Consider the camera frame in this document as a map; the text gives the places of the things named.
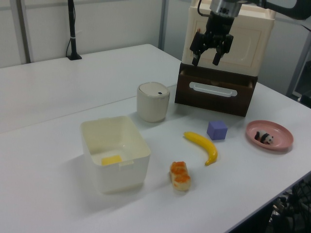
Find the yellow banana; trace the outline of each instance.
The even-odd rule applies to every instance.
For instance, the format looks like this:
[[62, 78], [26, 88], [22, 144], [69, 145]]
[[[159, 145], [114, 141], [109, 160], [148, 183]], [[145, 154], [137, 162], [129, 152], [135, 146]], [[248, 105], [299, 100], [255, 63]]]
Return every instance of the yellow banana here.
[[208, 152], [208, 160], [205, 162], [205, 166], [216, 162], [218, 156], [217, 149], [210, 140], [194, 132], [184, 132], [184, 136], [186, 139], [198, 144]]

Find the yellow object in bin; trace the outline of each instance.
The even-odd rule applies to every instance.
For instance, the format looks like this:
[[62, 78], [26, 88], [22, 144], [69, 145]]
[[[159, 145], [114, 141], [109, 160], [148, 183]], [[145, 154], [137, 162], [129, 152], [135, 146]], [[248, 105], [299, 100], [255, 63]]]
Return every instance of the yellow object in bin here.
[[115, 163], [119, 163], [119, 162], [122, 162], [121, 156], [114, 155], [114, 156], [103, 158], [102, 159], [102, 166], [106, 166], [109, 164], [115, 164]]

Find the white plastic bin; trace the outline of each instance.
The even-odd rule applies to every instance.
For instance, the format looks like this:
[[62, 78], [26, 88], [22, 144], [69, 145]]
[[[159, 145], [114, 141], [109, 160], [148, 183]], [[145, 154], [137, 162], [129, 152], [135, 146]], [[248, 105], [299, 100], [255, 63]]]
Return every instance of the white plastic bin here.
[[[193, 54], [190, 45], [198, 29], [206, 31], [207, 17], [197, 12], [199, 0], [192, 0], [189, 8], [186, 41], [182, 63], [191, 65]], [[202, 0], [200, 11], [210, 14], [211, 0]], [[218, 66], [213, 65], [216, 49], [208, 49], [201, 55], [198, 66], [232, 73], [258, 76], [264, 52], [274, 25], [275, 12], [254, 5], [243, 4], [239, 16], [234, 19], [230, 34], [234, 36], [229, 53], [225, 53]]]
[[[151, 151], [127, 116], [81, 124], [86, 165], [102, 193], [121, 191], [143, 183]], [[102, 159], [119, 155], [121, 162], [102, 166]]]

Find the cup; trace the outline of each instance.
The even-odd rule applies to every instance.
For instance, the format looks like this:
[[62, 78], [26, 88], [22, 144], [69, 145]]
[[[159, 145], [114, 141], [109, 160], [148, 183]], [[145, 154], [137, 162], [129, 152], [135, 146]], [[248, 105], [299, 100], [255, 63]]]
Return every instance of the cup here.
[[137, 88], [137, 112], [147, 122], [162, 121], [167, 112], [170, 90], [161, 83], [150, 82]]

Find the drawer handle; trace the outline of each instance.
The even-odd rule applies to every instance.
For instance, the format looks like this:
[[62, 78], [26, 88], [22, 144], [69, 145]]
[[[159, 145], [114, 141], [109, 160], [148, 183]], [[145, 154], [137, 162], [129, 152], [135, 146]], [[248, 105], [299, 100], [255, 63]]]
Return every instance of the drawer handle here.
[[231, 96], [236, 96], [238, 94], [236, 90], [202, 84], [202, 83], [191, 82], [189, 84], [189, 87], [195, 91], [213, 94], [217, 96], [231, 97]]

